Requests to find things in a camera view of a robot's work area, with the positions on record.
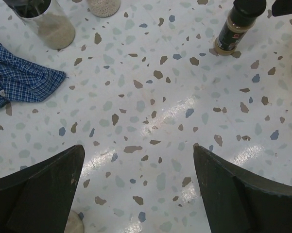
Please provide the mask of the black cap spice shaker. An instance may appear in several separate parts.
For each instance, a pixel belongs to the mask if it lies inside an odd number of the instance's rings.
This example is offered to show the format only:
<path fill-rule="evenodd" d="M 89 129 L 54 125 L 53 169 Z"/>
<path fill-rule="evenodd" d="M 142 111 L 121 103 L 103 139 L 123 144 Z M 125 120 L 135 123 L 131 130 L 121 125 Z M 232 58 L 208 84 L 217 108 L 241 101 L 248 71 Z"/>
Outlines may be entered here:
<path fill-rule="evenodd" d="M 235 0 L 227 19 L 214 41 L 215 51 L 222 56 L 234 53 L 239 42 L 256 19 L 266 10 L 265 0 Z"/>

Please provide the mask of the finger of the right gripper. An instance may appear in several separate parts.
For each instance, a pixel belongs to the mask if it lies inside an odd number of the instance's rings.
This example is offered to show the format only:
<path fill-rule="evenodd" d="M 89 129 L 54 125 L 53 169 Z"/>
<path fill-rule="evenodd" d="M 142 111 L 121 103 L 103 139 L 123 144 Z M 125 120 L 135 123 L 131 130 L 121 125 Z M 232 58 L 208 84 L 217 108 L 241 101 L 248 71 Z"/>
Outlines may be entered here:
<path fill-rule="evenodd" d="M 292 15 L 292 0 L 275 0 L 272 5 L 272 16 Z"/>

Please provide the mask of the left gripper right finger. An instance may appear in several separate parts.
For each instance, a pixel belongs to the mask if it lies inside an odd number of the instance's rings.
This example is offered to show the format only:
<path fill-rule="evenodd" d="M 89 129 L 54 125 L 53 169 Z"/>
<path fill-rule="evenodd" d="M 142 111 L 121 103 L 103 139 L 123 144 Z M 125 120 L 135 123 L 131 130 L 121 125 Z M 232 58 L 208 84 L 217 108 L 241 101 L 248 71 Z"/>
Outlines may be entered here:
<path fill-rule="evenodd" d="M 292 233 L 292 186 L 234 165 L 202 146 L 195 171 L 213 233 Z"/>

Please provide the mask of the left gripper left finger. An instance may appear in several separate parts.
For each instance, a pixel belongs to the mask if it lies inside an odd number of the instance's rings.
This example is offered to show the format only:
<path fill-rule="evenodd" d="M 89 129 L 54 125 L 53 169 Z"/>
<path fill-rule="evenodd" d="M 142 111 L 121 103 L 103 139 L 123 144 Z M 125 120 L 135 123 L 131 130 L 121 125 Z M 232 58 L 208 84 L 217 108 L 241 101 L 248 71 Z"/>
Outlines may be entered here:
<path fill-rule="evenodd" d="M 85 159 L 74 145 L 0 178 L 0 233 L 62 233 Z"/>

